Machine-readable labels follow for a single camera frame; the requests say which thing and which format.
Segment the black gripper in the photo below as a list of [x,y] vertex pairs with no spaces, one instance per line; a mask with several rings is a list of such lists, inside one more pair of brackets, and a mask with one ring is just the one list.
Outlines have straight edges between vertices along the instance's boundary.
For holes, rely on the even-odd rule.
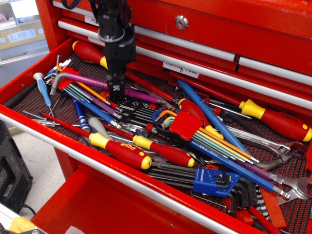
[[124,30],[119,38],[104,38],[107,68],[107,89],[112,97],[125,93],[124,70],[127,64],[136,60],[136,36],[134,30]]

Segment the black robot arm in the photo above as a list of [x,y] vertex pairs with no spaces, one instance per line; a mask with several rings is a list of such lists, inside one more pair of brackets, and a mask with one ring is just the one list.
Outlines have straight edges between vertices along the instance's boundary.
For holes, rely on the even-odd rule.
[[91,0],[89,3],[99,24],[98,37],[105,43],[108,92],[112,97],[122,96],[126,66],[136,60],[135,31],[129,24],[132,9],[125,0]]

